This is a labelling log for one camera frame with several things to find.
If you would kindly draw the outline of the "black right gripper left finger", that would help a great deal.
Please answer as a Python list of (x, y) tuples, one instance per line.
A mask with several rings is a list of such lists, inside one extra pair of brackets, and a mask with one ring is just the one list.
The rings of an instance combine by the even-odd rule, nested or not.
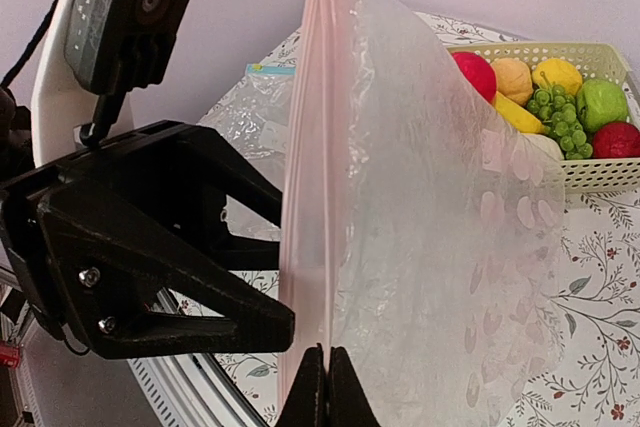
[(321, 427), (326, 420), (326, 370), (320, 344), (301, 359), (276, 427)]

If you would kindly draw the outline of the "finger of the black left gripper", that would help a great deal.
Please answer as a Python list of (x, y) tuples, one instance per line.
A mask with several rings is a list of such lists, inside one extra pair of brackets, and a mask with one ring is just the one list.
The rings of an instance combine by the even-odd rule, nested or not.
[(226, 270), (275, 270), (279, 244), (233, 234), (233, 199), (278, 225), (282, 193), (212, 128), (162, 121), (56, 163), (65, 183), (90, 179)]
[(45, 195), (37, 212), (73, 333), (105, 359), (284, 352), (295, 315), (238, 277), (279, 245), (225, 232), (204, 254), (114, 194)]

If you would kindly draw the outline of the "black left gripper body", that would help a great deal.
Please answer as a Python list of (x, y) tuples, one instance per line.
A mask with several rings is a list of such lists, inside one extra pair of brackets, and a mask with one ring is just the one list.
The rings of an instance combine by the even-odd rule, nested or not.
[(40, 325), (100, 350), (100, 158), (67, 156), (1, 183), (1, 240)]

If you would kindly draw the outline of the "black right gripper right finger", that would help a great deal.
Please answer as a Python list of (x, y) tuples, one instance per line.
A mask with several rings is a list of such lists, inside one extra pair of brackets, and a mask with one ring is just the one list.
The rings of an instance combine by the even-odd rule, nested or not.
[(344, 347), (332, 347), (327, 377), (331, 427), (380, 427)]

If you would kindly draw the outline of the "pink zip top bag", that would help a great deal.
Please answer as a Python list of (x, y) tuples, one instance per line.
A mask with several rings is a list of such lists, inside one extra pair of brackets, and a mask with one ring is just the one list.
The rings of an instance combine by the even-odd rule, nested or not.
[(344, 348), (384, 426), (502, 426), (552, 369), (560, 164), (395, 0), (305, 0), (289, 117), (279, 401)]

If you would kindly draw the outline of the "red toy apple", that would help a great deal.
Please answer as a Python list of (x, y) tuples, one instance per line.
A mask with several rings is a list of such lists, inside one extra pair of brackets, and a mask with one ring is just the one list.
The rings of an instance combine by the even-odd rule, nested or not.
[(490, 64), (472, 52), (454, 52), (452, 57), (467, 81), (488, 103), (492, 103), (497, 93), (497, 78)]

